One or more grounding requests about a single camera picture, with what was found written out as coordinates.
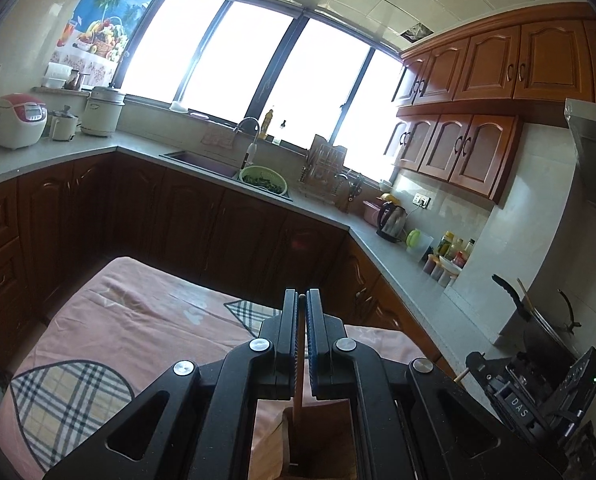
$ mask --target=plaid pattern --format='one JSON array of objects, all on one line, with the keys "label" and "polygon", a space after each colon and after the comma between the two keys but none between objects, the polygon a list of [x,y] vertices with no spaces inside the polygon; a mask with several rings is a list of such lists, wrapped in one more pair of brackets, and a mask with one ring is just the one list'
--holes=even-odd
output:
[{"label": "plaid pattern", "polygon": [[120,375],[90,361],[34,368],[10,390],[21,433],[45,472],[134,398]]},{"label": "plaid pattern", "polygon": [[249,333],[254,337],[260,335],[260,327],[262,327],[262,322],[265,319],[278,316],[282,312],[282,310],[245,300],[232,301],[231,303],[225,303],[224,306],[238,318],[243,327],[249,330]]}]

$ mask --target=stainless steel kettle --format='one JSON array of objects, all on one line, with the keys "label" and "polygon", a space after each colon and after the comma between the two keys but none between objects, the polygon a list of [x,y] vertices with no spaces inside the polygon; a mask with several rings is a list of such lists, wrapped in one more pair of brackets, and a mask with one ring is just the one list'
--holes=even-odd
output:
[{"label": "stainless steel kettle", "polygon": [[390,242],[399,242],[398,235],[405,227],[405,220],[407,220],[407,212],[402,206],[393,202],[385,202],[378,212],[376,234]]}]

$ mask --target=window frame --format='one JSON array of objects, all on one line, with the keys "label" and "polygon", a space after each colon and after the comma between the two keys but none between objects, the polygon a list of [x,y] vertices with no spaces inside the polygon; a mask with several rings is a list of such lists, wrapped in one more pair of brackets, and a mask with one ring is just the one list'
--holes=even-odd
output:
[{"label": "window frame", "polygon": [[[138,45],[140,44],[140,41],[144,37],[145,32],[152,24],[152,20],[154,19],[156,13],[158,13],[164,2],[165,0],[153,0],[152,4],[147,9],[145,16],[143,17],[142,21],[137,27],[136,33],[134,34],[133,38],[131,38],[130,43],[128,44],[127,49],[124,53],[123,59],[120,65],[118,66],[116,73],[114,74],[111,83],[112,86],[115,86],[116,88],[120,88],[122,86],[127,69],[131,63],[131,57]],[[362,32],[355,30],[353,27],[347,25],[341,20],[334,19],[323,12],[318,12],[316,10],[307,9],[297,4],[291,4],[289,2],[279,0],[224,0],[222,5],[220,6],[220,9],[216,12],[216,15],[214,16],[210,25],[208,26],[207,30],[204,32],[201,41],[196,47],[196,50],[194,51],[189,66],[185,70],[185,73],[181,79],[178,89],[176,90],[174,100],[179,100],[184,94],[187,84],[189,83],[191,76],[196,66],[198,65],[198,62],[200,61],[200,58],[204,50],[206,49],[206,46],[210,43],[212,37],[214,36],[214,33],[216,32],[216,29],[220,25],[220,22],[222,22],[222,19],[225,17],[226,13],[229,11],[230,7],[234,2],[242,2],[258,7],[263,7],[265,9],[281,12],[293,18],[289,26],[287,27],[287,30],[285,31],[280,43],[276,47],[276,50],[272,55],[260,82],[258,83],[258,87],[256,88],[254,95],[252,96],[245,117],[258,118],[262,116],[263,106],[267,103],[271,91],[273,90],[273,87],[278,80],[278,76],[280,76],[280,73],[284,68],[284,64],[289,58],[289,55],[294,49],[294,46],[296,46],[296,43],[300,38],[300,35],[302,34],[302,31],[306,27],[309,20],[317,20],[319,22],[325,23],[326,25],[329,25],[330,27],[337,28],[338,30],[341,30],[346,34],[349,34],[350,36],[357,38],[360,41],[363,41],[363,43],[365,43],[368,47],[367,55],[363,61],[362,66],[360,67],[360,70],[358,71],[358,75],[356,76],[354,85],[350,89],[345,103],[340,106],[340,115],[338,117],[338,121],[336,122],[334,130],[331,133],[329,142],[335,142],[338,132],[342,126],[342,123],[344,122],[345,117],[347,116],[347,112],[350,109],[352,102],[354,101],[354,98],[356,97],[356,93],[358,92],[364,74],[366,73],[366,70],[369,67],[369,64],[371,63],[371,60],[376,50],[379,50],[380,52],[387,54],[388,56],[393,57],[398,61],[401,61],[400,56],[398,55],[398,52],[396,50],[393,50],[391,47],[383,43],[379,43],[378,41],[374,40],[373,38],[370,38],[366,34],[363,34]],[[160,102],[154,99],[136,96],[132,94],[127,95],[127,100],[130,102],[156,106],[158,108],[169,108],[170,105],[170,103]],[[215,117],[213,115],[207,114],[206,112],[203,112],[202,110],[193,110],[192,108],[190,108],[190,113],[202,114],[206,116],[209,121],[217,124],[222,124],[223,126],[228,126],[231,128],[236,126],[236,123],[234,121],[226,120],[220,117]],[[253,136],[254,125],[252,124],[252,122],[248,121],[247,123],[245,123],[242,127],[242,131],[246,135]],[[286,140],[282,140],[280,146],[303,155],[305,155],[308,151],[300,146],[296,146],[290,142],[286,142]],[[397,168],[395,168],[394,173],[392,174],[392,180],[396,174]]]}]

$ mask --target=poster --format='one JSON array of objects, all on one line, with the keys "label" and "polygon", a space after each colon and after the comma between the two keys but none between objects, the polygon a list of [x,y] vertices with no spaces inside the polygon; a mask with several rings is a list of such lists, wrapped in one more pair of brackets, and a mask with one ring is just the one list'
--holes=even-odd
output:
[{"label": "poster", "polygon": [[51,61],[88,74],[85,86],[107,86],[152,0],[80,0]]}]

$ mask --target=countertop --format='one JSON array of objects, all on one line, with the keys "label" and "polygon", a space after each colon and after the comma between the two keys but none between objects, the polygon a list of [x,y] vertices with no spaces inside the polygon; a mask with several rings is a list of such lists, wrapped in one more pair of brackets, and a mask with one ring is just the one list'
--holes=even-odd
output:
[{"label": "countertop", "polygon": [[[60,162],[116,150],[167,168],[193,174],[203,180],[217,182],[227,188],[347,230],[409,307],[457,374],[464,369],[464,360],[470,352],[484,352],[487,358],[510,355],[510,352],[504,352],[489,342],[444,294],[444,288],[422,271],[422,264],[414,261],[401,244],[392,244],[378,237],[375,228],[362,218],[344,214],[334,206],[308,198],[297,189],[290,189],[293,202],[288,202],[235,180],[161,156],[180,150],[174,146],[124,132],[116,132],[111,137],[79,134],[71,142],[55,142],[43,137],[37,144],[28,148],[11,151],[0,147],[0,182]],[[472,378],[467,377],[464,385],[476,400],[490,409],[482,390]]]}]

